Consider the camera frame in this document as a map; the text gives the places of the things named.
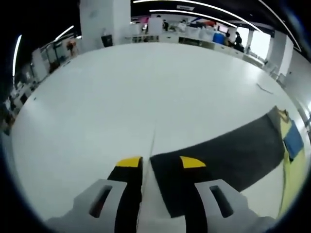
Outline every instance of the ceiling light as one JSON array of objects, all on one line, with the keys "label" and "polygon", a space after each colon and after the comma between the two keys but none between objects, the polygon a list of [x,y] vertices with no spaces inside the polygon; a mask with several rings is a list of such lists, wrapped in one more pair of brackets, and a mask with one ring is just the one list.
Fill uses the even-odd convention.
[{"label": "ceiling light", "polygon": [[277,17],[277,19],[283,24],[283,26],[286,28],[286,30],[288,31],[288,33],[291,35],[292,39],[294,40],[294,42],[297,45],[298,50],[301,52],[301,48],[297,42],[297,40],[295,39],[294,35],[292,34],[292,32],[290,31],[290,29],[286,26],[286,24],[284,23],[284,21],[266,4],[264,3],[262,0],[258,0],[262,3],[262,5],[264,5],[275,17]]},{"label": "ceiling light", "polygon": [[205,18],[214,19],[214,20],[216,20],[216,21],[225,23],[225,24],[227,24],[227,25],[229,25],[229,26],[231,26],[231,27],[237,28],[237,26],[235,26],[234,24],[229,23],[229,22],[226,22],[226,21],[224,21],[224,20],[222,20],[222,19],[215,18],[215,17],[212,17],[212,16],[206,16],[206,15],[199,14],[199,13],[195,13],[195,12],[178,11],[178,10],[150,10],[150,12],[174,12],[174,13],[184,13],[184,14],[190,14],[190,15],[195,15],[195,16],[202,16],[202,17],[205,17]]},{"label": "ceiling light", "polygon": [[17,43],[16,43],[15,50],[14,50],[13,72],[12,72],[13,77],[15,76],[16,58],[17,58],[17,51],[18,51],[18,48],[19,48],[20,40],[21,40],[21,35],[17,39]]},{"label": "ceiling light", "polygon": [[262,30],[260,30],[258,27],[256,27],[254,24],[248,22],[247,20],[241,18],[240,16],[237,16],[235,15],[234,13],[231,13],[229,11],[226,11],[222,8],[219,8],[219,7],[216,7],[216,6],[212,6],[212,5],[209,5],[209,4],[205,4],[205,3],[201,3],[201,2],[196,2],[196,1],[190,1],[190,0],[136,0],[136,1],[133,1],[133,3],[140,3],[140,2],[148,2],[148,1],[180,1],[180,2],[187,2],[187,3],[192,3],[192,4],[197,4],[197,5],[201,5],[201,6],[206,6],[206,7],[209,7],[209,8],[213,8],[215,10],[218,10],[218,11],[222,11],[224,13],[227,13],[235,18],[238,18],[239,20],[247,23],[248,25],[250,25],[251,27],[253,27],[254,29],[260,31],[261,33],[263,32]]},{"label": "ceiling light", "polygon": [[67,28],[65,31],[63,31],[57,38],[55,38],[54,42],[59,40],[59,38],[61,38],[64,34],[66,34],[67,32],[69,32],[71,29],[73,29],[73,25],[69,28]]}]

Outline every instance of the ceiling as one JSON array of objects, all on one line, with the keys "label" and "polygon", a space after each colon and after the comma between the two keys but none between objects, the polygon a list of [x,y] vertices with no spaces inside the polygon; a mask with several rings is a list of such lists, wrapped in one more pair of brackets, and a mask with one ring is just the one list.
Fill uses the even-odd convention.
[{"label": "ceiling", "polygon": [[[279,20],[259,0],[196,0],[206,4],[214,5],[228,10],[251,22],[258,22],[270,25],[275,29],[288,33]],[[264,0],[288,25],[294,36],[298,39],[295,27],[288,21],[284,13],[284,3],[278,0]],[[19,47],[17,67],[30,61],[31,52],[55,39],[69,26],[74,25],[75,30],[80,32],[79,0],[28,0],[6,2],[5,14],[1,14],[1,22],[5,22],[5,36],[2,44],[2,54],[6,54],[1,62],[1,73],[5,72],[10,76],[12,73],[12,60],[17,37],[22,34]],[[306,29],[311,28],[310,20],[307,18],[307,11],[302,11],[306,1],[295,0],[287,3],[295,14],[299,15],[300,21]],[[132,16],[147,15],[150,9],[176,9],[178,2],[145,2],[132,4]],[[210,9],[204,6],[195,5],[194,12],[221,18],[223,20],[236,20],[228,14]]]}]

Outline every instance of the window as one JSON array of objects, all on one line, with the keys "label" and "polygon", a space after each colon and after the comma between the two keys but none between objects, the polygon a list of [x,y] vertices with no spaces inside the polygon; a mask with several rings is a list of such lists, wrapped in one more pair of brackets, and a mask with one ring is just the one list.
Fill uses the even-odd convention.
[{"label": "window", "polygon": [[240,37],[242,38],[242,45],[245,48],[247,45],[249,29],[238,27],[237,32],[240,33]]},{"label": "window", "polygon": [[266,59],[269,50],[270,37],[269,34],[254,31],[251,51],[257,56]]}]

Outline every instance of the blue object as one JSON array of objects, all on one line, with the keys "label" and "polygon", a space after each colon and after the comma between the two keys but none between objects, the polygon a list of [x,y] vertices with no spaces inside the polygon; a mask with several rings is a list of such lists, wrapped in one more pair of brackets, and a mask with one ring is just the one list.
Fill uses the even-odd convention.
[{"label": "blue object", "polygon": [[290,161],[292,162],[298,153],[303,149],[303,141],[301,135],[296,127],[296,124],[291,120],[292,126],[285,138],[283,139],[286,149],[290,155]]},{"label": "blue object", "polygon": [[213,42],[223,45],[225,42],[225,36],[221,33],[215,33],[213,37]]}]

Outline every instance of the computer monitor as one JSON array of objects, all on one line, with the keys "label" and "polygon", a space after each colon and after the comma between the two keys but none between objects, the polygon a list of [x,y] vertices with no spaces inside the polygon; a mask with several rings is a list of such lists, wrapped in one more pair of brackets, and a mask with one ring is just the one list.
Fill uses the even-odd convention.
[{"label": "computer monitor", "polygon": [[228,32],[228,28],[222,25],[218,26],[218,31],[222,32],[222,33],[227,33]]}]

